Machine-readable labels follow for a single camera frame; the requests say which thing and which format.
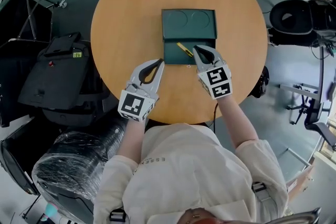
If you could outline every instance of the white shirt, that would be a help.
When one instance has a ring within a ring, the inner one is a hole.
[[[287,206],[286,183],[267,141],[247,141],[235,155],[207,127],[159,126],[146,132],[142,160],[116,155],[105,164],[94,224],[109,223],[110,212],[121,207],[131,224],[176,224],[199,207],[223,220],[266,222]],[[266,185],[269,199],[260,201],[255,182]]]

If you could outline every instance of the person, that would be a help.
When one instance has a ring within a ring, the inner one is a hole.
[[[103,171],[94,224],[123,208],[129,223],[220,224],[282,217],[286,183],[267,141],[259,140],[232,95],[217,99],[235,148],[223,148],[205,126],[173,124],[145,133],[129,121]]]

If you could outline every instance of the plastic wrap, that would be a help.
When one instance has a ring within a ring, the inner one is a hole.
[[[114,124],[107,132],[97,133],[71,131],[60,135],[32,171],[33,181],[42,196],[75,222],[82,221],[59,202],[57,192],[60,189],[60,192],[69,191],[93,203],[104,165],[116,154],[124,126]]]

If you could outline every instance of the round wooden table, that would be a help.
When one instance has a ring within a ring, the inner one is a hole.
[[[216,11],[216,49],[231,69],[233,96],[241,103],[266,61],[267,31],[256,0],[100,0],[91,45],[103,81],[119,98],[136,66],[163,58],[161,10],[182,8]],[[213,119],[216,102],[198,82],[196,66],[165,65],[158,94],[149,115],[153,120],[195,124]]]

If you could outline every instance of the yellow pen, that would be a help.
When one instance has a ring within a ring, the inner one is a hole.
[[[186,47],[184,47],[181,43],[176,43],[189,57],[193,58],[194,54],[189,51]]]

